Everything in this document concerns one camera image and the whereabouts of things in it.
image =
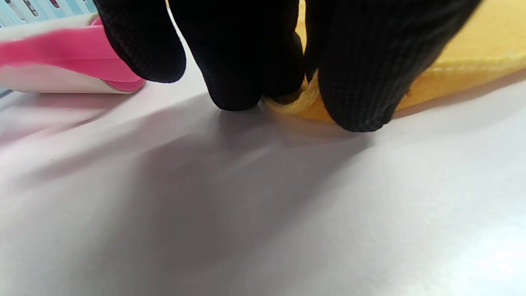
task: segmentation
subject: pink object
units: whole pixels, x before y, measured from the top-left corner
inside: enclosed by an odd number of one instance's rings
[[[86,27],[58,29],[0,43],[0,69],[32,65],[98,78],[122,92],[137,91],[145,84],[110,46],[100,18]]]

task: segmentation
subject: gloved hand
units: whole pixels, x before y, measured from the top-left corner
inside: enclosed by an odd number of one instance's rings
[[[318,70],[334,121],[375,131],[481,0],[306,1],[305,57],[294,32],[298,0],[170,1],[219,108],[245,110],[262,95],[292,93],[305,73],[311,78]],[[109,42],[137,75],[164,83],[181,78],[185,53],[164,0],[95,4]]]

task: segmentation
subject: white surface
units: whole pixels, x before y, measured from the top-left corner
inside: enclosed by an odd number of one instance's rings
[[[525,295],[525,90],[362,135],[220,112],[194,64],[11,95],[0,295]]]

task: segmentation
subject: knit glove fabric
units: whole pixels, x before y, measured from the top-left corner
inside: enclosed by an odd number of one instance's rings
[[[307,0],[303,57],[298,0],[171,0],[174,19],[224,110],[293,93],[318,72],[323,104],[344,129],[392,118],[411,83],[481,0]],[[139,76],[174,82],[185,70],[164,0],[95,0],[109,42]]]

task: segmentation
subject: yellow cloth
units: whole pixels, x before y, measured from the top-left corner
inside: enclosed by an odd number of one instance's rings
[[[296,32],[306,44],[305,3]],[[479,86],[526,68],[526,0],[485,0],[440,57],[413,83],[398,110]],[[288,105],[266,100],[274,110],[333,122],[317,77]]]

